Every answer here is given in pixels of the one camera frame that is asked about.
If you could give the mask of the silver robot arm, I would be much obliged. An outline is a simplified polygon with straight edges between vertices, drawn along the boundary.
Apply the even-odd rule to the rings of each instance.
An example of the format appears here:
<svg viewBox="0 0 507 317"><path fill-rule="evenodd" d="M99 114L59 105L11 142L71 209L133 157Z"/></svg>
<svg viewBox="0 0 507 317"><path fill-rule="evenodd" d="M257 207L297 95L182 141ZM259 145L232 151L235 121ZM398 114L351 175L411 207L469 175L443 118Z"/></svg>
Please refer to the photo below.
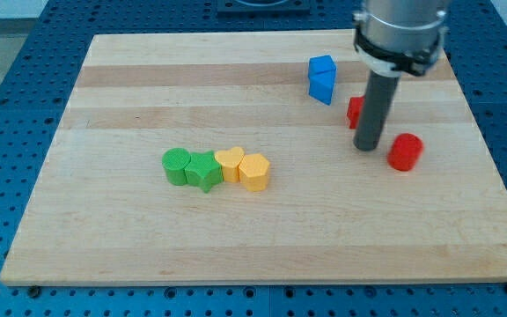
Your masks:
<svg viewBox="0 0 507 317"><path fill-rule="evenodd" d="M352 13L354 47L382 77L421 77L444 45L449 0L363 0Z"/></svg>

